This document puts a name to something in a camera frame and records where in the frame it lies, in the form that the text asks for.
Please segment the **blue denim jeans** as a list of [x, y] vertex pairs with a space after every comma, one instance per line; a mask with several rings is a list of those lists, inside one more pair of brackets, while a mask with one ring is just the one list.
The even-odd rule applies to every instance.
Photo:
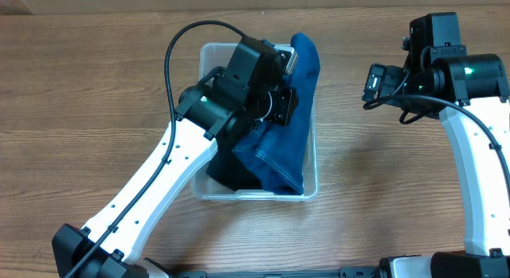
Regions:
[[303, 33], [294, 34], [290, 45], [299, 59], [285, 83], [296, 89], [299, 104], [288, 126], [261, 123], [235, 146], [233, 155], [246, 170], [232, 176], [231, 190], [259, 189], [283, 195], [304, 193], [303, 160], [320, 58], [313, 41]]

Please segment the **clear plastic storage container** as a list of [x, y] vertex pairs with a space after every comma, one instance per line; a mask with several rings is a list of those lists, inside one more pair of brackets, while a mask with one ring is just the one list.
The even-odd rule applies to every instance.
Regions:
[[[202, 78], [217, 65], [226, 66], [237, 43], [209, 42], [204, 44], [200, 52], [198, 76]], [[280, 201], [306, 202], [312, 200], [320, 189], [319, 170], [316, 149], [316, 105], [312, 103], [310, 128], [306, 152], [303, 160], [304, 193], [302, 195], [274, 194], [264, 190], [233, 191], [212, 179], [205, 165], [190, 180], [190, 188], [196, 198], [209, 201]]]

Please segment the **black cloth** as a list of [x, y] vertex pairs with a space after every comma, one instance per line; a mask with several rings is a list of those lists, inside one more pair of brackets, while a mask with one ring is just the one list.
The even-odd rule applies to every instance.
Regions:
[[232, 191], [261, 190], [260, 180], [232, 152], [232, 146], [218, 142], [218, 152], [211, 159], [206, 173]]

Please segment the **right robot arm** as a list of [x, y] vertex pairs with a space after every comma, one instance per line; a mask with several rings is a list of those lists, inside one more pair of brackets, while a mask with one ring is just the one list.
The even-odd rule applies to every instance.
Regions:
[[402, 110], [400, 122], [438, 119], [457, 168], [465, 214], [464, 248], [380, 261], [383, 277], [506, 277], [509, 274], [509, 86], [495, 54], [470, 55], [457, 15], [410, 23], [403, 67], [372, 65], [364, 107]]

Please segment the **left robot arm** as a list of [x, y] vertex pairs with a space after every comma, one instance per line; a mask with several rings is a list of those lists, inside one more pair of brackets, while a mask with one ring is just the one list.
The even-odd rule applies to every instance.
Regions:
[[287, 125], [297, 104], [284, 86], [297, 62], [289, 45], [243, 37], [228, 63], [202, 75], [179, 98], [171, 120], [124, 188], [82, 227], [52, 240], [61, 277], [164, 277], [143, 248], [178, 193], [218, 153], [261, 121]]

